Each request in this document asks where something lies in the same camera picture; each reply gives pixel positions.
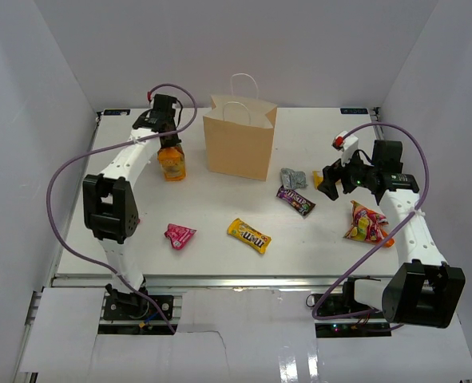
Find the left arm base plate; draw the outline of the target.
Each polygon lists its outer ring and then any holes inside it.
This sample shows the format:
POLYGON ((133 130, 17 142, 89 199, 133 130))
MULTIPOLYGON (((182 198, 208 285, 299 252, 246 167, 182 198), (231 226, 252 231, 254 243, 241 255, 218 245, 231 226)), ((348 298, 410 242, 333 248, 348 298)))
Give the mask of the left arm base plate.
MULTIPOLYGON (((122 293, 114 289, 111 284, 105 286, 105 308, 102 318, 106 321, 151 320, 162 319, 156 307, 148 300, 134 293, 122 293)), ((150 295, 150 298, 159 306, 165 317, 173 317, 174 297, 172 295, 150 295)))

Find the orange gummy snack bag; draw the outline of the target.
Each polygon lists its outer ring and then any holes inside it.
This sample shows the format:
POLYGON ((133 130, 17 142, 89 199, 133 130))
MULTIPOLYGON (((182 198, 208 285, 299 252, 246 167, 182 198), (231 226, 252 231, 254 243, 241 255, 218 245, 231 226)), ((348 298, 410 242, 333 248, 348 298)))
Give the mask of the orange gummy snack bag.
POLYGON ((181 181, 186 177, 184 151, 180 144, 161 148, 157 153, 157 160, 166 181, 181 181))

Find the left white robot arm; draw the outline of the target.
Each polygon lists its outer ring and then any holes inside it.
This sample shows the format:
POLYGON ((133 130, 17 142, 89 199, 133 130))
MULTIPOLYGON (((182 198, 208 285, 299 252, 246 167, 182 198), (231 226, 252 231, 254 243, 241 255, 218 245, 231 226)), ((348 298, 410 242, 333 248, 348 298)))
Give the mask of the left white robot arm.
POLYGON ((133 123, 129 145, 100 173, 85 176, 82 183, 85 226, 101 244, 108 265, 114 269, 109 290, 125 294, 121 308, 131 318, 141 318, 149 308, 149 299, 136 291, 143 288, 145 278, 129 253, 129 239, 139 223, 133 186, 160 149, 180 143, 177 134, 160 138, 157 135, 177 129, 175 116, 181 114, 181 102, 176 97, 157 94, 151 104, 152 108, 133 123))

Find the colourful Fox's candy bag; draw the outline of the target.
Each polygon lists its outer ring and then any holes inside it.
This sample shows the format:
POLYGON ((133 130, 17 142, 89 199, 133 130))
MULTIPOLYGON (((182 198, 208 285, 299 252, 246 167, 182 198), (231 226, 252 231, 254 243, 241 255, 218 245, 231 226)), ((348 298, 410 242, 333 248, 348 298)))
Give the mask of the colourful Fox's candy bag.
POLYGON ((351 203, 351 227, 343 237, 362 243, 378 244, 383 242, 388 236, 384 230, 389 224, 387 218, 355 200, 352 200, 351 203))

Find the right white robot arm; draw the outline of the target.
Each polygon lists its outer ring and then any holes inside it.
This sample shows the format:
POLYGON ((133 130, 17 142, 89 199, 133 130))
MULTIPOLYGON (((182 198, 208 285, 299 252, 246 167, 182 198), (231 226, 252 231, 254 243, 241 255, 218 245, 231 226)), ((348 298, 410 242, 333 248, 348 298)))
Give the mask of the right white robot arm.
POLYGON ((420 209, 416 179, 403 172, 403 145, 394 140, 376 140, 371 160, 365 164, 355 136, 341 133, 333 146, 339 160, 323 169, 319 190, 338 198, 336 185, 344 193, 366 188, 375 197, 393 236, 399 268, 388 281, 350 277, 343 284, 341 310, 359 318, 368 309, 379 311, 389 323, 446 328, 461 297, 466 277, 451 267, 434 244, 420 209))

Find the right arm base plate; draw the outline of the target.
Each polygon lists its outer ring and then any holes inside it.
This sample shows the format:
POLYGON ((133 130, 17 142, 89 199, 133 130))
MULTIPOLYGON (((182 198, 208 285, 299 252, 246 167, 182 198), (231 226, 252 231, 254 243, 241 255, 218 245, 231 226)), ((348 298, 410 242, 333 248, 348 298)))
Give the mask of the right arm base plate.
POLYGON ((391 336, 391 325, 379 312, 355 315, 365 311, 365 305, 346 303, 342 294, 332 294, 316 311, 320 317, 347 315, 323 321, 315 320, 315 335, 318 339, 339 338, 384 338, 391 336))

